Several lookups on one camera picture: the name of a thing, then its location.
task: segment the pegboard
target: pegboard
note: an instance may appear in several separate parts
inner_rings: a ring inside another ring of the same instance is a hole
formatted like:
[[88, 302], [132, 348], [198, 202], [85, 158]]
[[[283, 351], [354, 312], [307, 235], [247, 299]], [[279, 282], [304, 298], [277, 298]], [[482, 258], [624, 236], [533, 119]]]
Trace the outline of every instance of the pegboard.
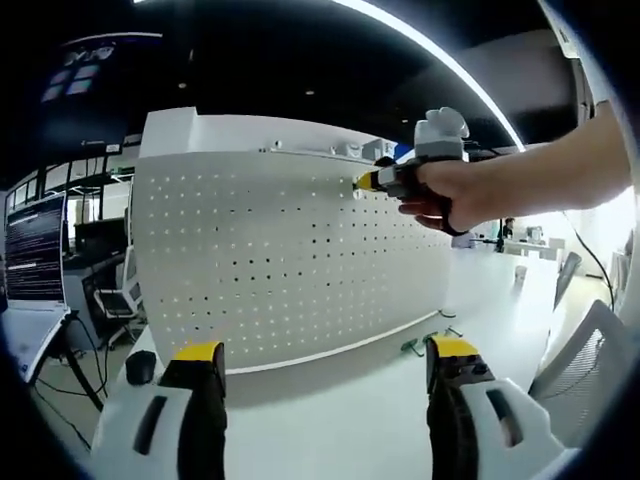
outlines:
[[138, 275], [165, 364], [225, 342], [232, 372], [381, 338], [443, 306], [450, 238], [352, 181], [370, 165], [286, 153], [138, 160]]

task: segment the ceiling light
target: ceiling light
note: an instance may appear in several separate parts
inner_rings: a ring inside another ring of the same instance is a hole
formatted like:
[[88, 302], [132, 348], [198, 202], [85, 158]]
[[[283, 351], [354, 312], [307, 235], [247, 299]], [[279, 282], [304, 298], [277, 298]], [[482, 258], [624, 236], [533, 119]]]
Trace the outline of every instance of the ceiling light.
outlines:
[[460, 79], [464, 83], [466, 83], [467, 86], [471, 90], [473, 90], [476, 95], [478, 95], [478, 97], [480, 97], [480, 100], [482, 100], [484, 104], [489, 108], [489, 110], [491, 110], [491, 112], [496, 116], [496, 119], [498, 120], [498, 122], [500, 122], [500, 124], [502, 125], [502, 128], [504, 128], [507, 134], [511, 137], [511, 140], [513, 140], [513, 143], [515, 143], [518, 150], [521, 152], [524, 152], [525, 148], [524, 148], [524, 145], [522, 144], [522, 141], [520, 140], [520, 137], [516, 133], [513, 126], [511, 126], [511, 124], [509, 123], [509, 120], [507, 120], [507, 117], [505, 116], [505, 114], [502, 113], [502, 111], [500, 110], [496, 102], [493, 101], [493, 99], [489, 96], [487, 92], [484, 91], [484, 89], [480, 86], [480, 84], [476, 82], [476, 80], [471, 75], [469, 75], [469, 72], [467, 72], [464, 68], [462, 68], [462, 66], [458, 62], [456, 62], [453, 59], [453, 57], [451, 57], [451, 55], [449, 55], [447, 52], [445, 52], [442, 48], [436, 45], [433, 41], [429, 40], [423, 34], [418, 32], [415, 28], [407, 25], [402, 20], [394, 17], [390, 13], [385, 12], [381, 8], [375, 7], [363, 0], [332, 0], [332, 1], [340, 5], [343, 5], [345, 7], [356, 10], [364, 15], [367, 15], [375, 20], [378, 20], [381, 23], [384, 23], [388, 27], [393, 28], [395, 31], [407, 37], [409, 40], [413, 40], [415, 43], [420, 45], [422, 48], [427, 50], [434, 57], [436, 57], [438, 60], [444, 63], [447, 67], [449, 67], [449, 69], [453, 73], [458, 75], [458, 77], [460, 77]]

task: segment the hand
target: hand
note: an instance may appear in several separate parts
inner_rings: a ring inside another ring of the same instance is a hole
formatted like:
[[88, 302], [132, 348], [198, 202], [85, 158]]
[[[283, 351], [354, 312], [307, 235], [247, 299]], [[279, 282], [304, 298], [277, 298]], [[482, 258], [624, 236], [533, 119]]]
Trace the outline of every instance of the hand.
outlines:
[[[416, 171], [418, 181], [433, 192], [451, 199], [449, 224], [459, 232], [492, 219], [488, 201], [499, 195], [492, 192], [491, 182], [480, 175], [477, 165], [455, 161], [427, 163]], [[435, 196], [424, 196], [405, 200], [400, 213], [414, 215], [421, 225], [442, 230], [442, 212]]]

